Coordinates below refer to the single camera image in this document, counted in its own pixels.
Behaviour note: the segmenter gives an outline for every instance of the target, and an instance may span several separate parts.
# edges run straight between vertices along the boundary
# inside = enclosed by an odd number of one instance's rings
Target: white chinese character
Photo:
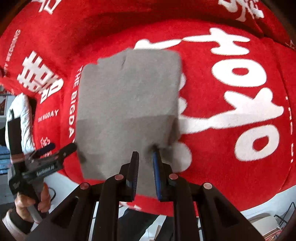
[[[236,68],[248,70],[247,74],[238,75],[232,71]],[[266,72],[262,65],[251,59],[224,59],[212,67],[213,76],[224,84],[237,87],[255,87],[265,84]]]
[[[134,49],[166,49],[181,43],[181,39],[171,39],[157,43],[151,43],[148,39],[139,40]]]
[[[249,53],[247,48],[238,46],[236,42],[249,42],[250,39],[239,36],[228,34],[219,28],[210,28],[210,35],[196,35],[183,38],[184,41],[188,42],[216,42],[220,46],[211,49],[213,54],[219,55],[245,55]]]
[[[53,13],[53,11],[55,10],[55,8],[59,5],[59,3],[61,1],[62,0],[55,0],[55,4],[52,7],[50,7],[49,6],[50,0],[47,1],[46,5],[45,5],[46,0],[32,0],[32,2],[40,2],[41,3],[41,6],[40,6],[40,9],[39,9],[38,12],[41,12],[42,10],[44,10],[44,11],[47,11],[49,14],[52,14]]]
[[[64,81],[62,78],[58,79],[57,75],[53,76],[53,72],[45,64],[39,67],[42,58],[38,56],[34,61],[36,55],[37,54],[32,51],[28,58],[25,57],[22,63],[24,69],[22,73],[18,75],[17,80],[30,91],[42,94],[42,103],[47,97],[59,91]]]
[[[261,150],[255,150],[253,144],[256,140],[268,137],[268,143]],[[240,161],[254,161],[271,155],[279,145],[279,131],[274,125],[253,127],[237,139],[234,153]]]
[[[181,90],[186,83],[186,76],[184,73],[181,74],[179,90]],[[183,111],[187,107],[186,99],[179,97],[178,100],[178,114],[179,117],[182,115]],[[183,172],[185,171],[192,163],[192,154],[189,147],[182,142],[175,142],[172,144],[173,158],[172,170],[173,172]]]
[[[181,134],[198,133],[207,129],[226,129],[275,119],[284,112],[282,106],[272,103],[273,94],[269,88],[262,88],[253,99],[244,94],[226,91],[224,98],[234,107],[210,118],[179,116]]]
[[[50,139],[48,139],[48,137],[46,137],[45,139],[43,139],[43,137],[40,140],[40,144],[41,144],[41,148],[47,146],[48,144],[50,144]],[[48,157],[52,154],[51,151],[47,152],[44,154],[44,157]]]
[[[261,10],[258,9],[257,4],[254,2],[258,2],[258,0],[250,1],[249,0],[230,0],[230,2],[226,0],[218,0],[219,5],[223,5],[229,12],[237,12],[238,7],[237,3],[242,7],[242,14],[236,20],[244,22],[246,21],[246,9],[251,14],[252,18],[264,18],[264,14]]]
[[[25,60],[22,63],[24,69],[22,74],[19,74],[17,77],[19,83],[23,84],[25,88],[28,87],[28,89],[32,92],[39,91],[39,89],[42,88],[42,86],[53,76],[53,72],[51,72],[46,65],[43,64],[39,68],[42,58],[37,57],[35,62],[33,62],[35,57],[36,53],[34,51],[32,51],[29,58],[25,57]]]

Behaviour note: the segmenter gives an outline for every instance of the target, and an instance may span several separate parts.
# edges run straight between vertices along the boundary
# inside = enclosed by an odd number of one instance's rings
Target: white lettering on red fabric
[[[244,68],[247,74],[237,75],[233,69]],[[266,82],[264,68],[251,59],[225,59],[214,64],[213,76],[224,84],[237,87],[256,87]]]
[[[247,48],[238,46],[233,42],[248,42],[250,39],[243,36],[227,34],[219,28],[211,28],[210,35],[190,36],[182,40],[187,42],[217,42],[220,46],[211,49],[211,52],[217,55],[229,56],[245,55],[249,53]],[[158,46],[158,43],[150,44],[149,40],[146,39],[145,43],[149,44],[149,49],[154,49],[153,46]],[[170,44],[169,40],[159,43],[162,43],[162,47],[165,47],[164,43],[167,44],[167,47],[174,46]],[[248,70],[248,73],[245,75],[234,74],[232,70],[236,68],[245,68]],[[261,86],[266,83],[267,80],[264,68],[256,61],[250,59],[221,60],[212,67],[212,74],[222,83],[236,87]],[[185,82],[186,77],[182,74],[179,90],[184,87]],[[234,91],[226,91],[224,99],[234,107],[234,110],[215,114],[210,118],[197,118],[183,115],[183,111],[186,109],[188,103],[186,99],[179,97],[178,114],[180,131],[182,134],[192,134],[209,128],[227,129],[275,119],[283,114],[284,108],[283,106],[272,103],[272,98],[273,93],[269,88],[262,88],[255,98]],[[257,151],[253,148],[253,143],[255,140],[262,137],[268,137],[268,144],[262,150]],[[245,143],[248,144],[248,154],[243,150]],[[264,125],[251,128],[249,131],[242,133],[236,142],[234,152],[235,156],[240,161],[259,160],[271,155],[277,149],[278,144],[279,132],[277,128],[274,125]],[[173,148],[173,171],[181,172],[186,170],[192,161],[190,149],[181,142],[175,143]]]
[[[240,17],[236,20],[244,22],[246,21],[246,10],[251,14],[252,18],[264,18],[264,14],[261,10],[258,9],[258,5],[255,4],[259,0],[230,0],[230,2],[226,0],[218,0],[219,5],[223,5],[229,12],[237,12],[238,7],[237,3],[242,7],[242,13]]]
[[[287,100],[287,102],[289,103],[289,98],[288,96],[285,97],[285,99]],[[292,123],[292,112],[291,112],[291,108],[288,107],[288,111],[289,111],[289,120],[290,120],[290,134],[293,134],[293,123]],[[291,161],[290,163],[293,162],[293,156],[294,156],[294,143],[292,142],[291,144]]]
[[[42,121],[49,119],[51,117],[55,117],[55,116],[57,116],[58,112],[59,112],[59,109],[49,111],[49,112],[43,114],[41,117],[38,117],[38,122],[42,122]]]
[[[14,48],[15,48],[15,45],[16,45],[16,42],[17,42],[17,38],[20,35],[20,32],[21,32],[20,29],[16,30],[15,35],[13,36],[13,39],[11,41],[11,44],[10,44],[10,47],[9,47],[9,50],[8,50],[8,53],[7,53],[7,56],[6,56],[6,60],[5,60],[6,62],[4,63],[4,68],[3,68],[4,76],[3,77],[6,77],[8,62],[10,61],[10,58],[12,56],[12,53],[14,51]]]
[[[136,44],[134,49],[166,49],[181,43],[181,39],[172,39],[157,43],[151,43],[148,39],[141,39]]]
[[[23,84],[25,88],[28,88],[28,90],[41,94],[40,103],[42,103],[49,96],[59,91],[63,87],[64,81],[62,78],[58,79],[58,75],[54,75],[45,64],[39,67],[42,58],[38,56],[35,59],[36,55],[37,54],[32,51],[28,58],[25,57],[22,63],[24,69],[22,73],[17,76],[17,80],[20,84]]]
[[[52,7],[49,6],[51,0],[48,0],[47,3],[45,4],[46,0],[32,0],[32,2],[39,2],[41,3],[40,9],[38,12],[41,12],[42,10],[47,11],[49,14],[52,14],[56,7],[59,5],[59,3],[62,0],[53,0],[54,5]]]
[[[267,145],[257,151],[253,148],[255,140],[268,137]],[[240,161],[259,160],[272,154],[279,145],[279,131],[274,125],[265,125],[245,131],[235,144],[234,153]]]
[[[48,139],[48,137],[46,137],[45,139],[41,138],[40,143],[41,143],[41,148],[43,148],[43,147],[47,146],[48,144],[50,144],[50,139]],[[52,152],[49,151],[44,154],[44,157],[48,157],[51,154],[52,154]]]
[[[77,75],[75,76],[75,81],[73,84],[73,89],[76,89],[72,92],[71,94],[71,106],[70,106],[70,110],[69,110],[69,138],[72,137],[72,135],[74,134],[74,127],[72,127],[72,125],[74,124],[75,121],[75,109],[76,109],[76,100],[77,100],[77,92],[78,92],[78,86],[79,86],[79,80],[80,80],[80,75],[81,75],[81,71],[82,71],[83,66],[81,66],[81,68],[77,71]]]
[[[218,55],[245,55],[249,53],[247,48],[238,46],[236,42],[249,42],[250,39],[233,34],[227,34],[219,28],[210,28],[210,35],[196,35],[183,38],[188,42],[216,42],[220,47],[211,49],[213,54]]]
[[[283,114],[284,108],[273,104],[272,92],[262,88],[254,99],[233,91],[226,91],[224,98],[234,110],[210,118],[180,116],[181,134],[198,133],[209,128],[225,129],[274,119]]]

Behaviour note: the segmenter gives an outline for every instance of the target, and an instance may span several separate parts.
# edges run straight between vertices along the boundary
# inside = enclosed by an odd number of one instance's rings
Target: red fabric
[[[295,52],[285,47],[290,43],[285,30],[263,6],[264,18],[252,18],[246,10],[246,21],[236,20],[242,7],[229,12],[218,0],[207,1],[65,1],[58,3],[52,14],[41,3],[31,2],[15,17],[0,39],[0,66],[6,77],[3,85],[15,94],[25,93],[38,101],[34,120],[34,140],[37,148],[44,142],[54,142],[59,149],[75,138],[75,117],[79,78],[82,68],[98,58],[116,54],[127,47],[133,48],[141,39],[151,43],[188,36],[209,35],[210,28],[218,28],[227,34],[250,39],[249,42],[234,42],[249,50],[245,55],[218,55],[211,52],[218,47],[216,42],[181,41],[170,50],[177,51],[182,58],[186,83],[180,96],[186,100],[183,115],[195,118],[209,118],[233,110],[225,101],[224,94],[233,91],[255,98],[262,88],[269,88],[273,94],[272,103],[283,106],[282,115],[265,121],[238,127],[213,129],[182,135],[180,142],[191,151],[192,163],[180,175],[188,181],[202,184],[211,182],[239,210],[259,205],[280,190],[296,184],[295,165],[291,164],[291,144],[294,135],[290,129],[290,112],[295,112],[292,63]],[[62,78],[60,90],[49,90],[38,94],[20,85],[17,77],[22,73],[25,57],[32,51],[43,60],[53,75]],[[248,59],[259,63],[267,81],[257,87],[230,86],[213,76],[212,67],[227,59]],[[244,75],[243,70],[236,70]],[[235,156],[238,138],[254,127],[274,125],[279,133],[279,143],[274,152],[255,161],[240,161]],[[254,142],[254,149],[261,150],[268,140],[261,138]],[[77,183],[98,180],[84,180],[77,155],[65,160],[62,174]],[[133,207],[157,214],[172,214],[172,205],[155,199],[137,196]]]

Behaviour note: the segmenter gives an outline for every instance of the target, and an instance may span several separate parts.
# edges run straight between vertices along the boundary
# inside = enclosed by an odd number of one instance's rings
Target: gray cloth
[[[151,147],[178,135],[181,60],[167,50],[126,49],[84,67],[75,141],[85,178],[104,180],[140,156],[137,194],[155,194]]]

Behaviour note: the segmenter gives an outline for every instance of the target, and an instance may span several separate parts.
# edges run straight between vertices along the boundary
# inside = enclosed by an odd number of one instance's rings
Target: black cable
[[[54,200],[54,198],[55,198],[55,196],[57,195],[57,193],[56,193],[56,191],[53,189],[53,188],[48,188],[48,189],[51,189],[51,190],[53,190],[54,191],[54,196],[51,198],[51,202]]]

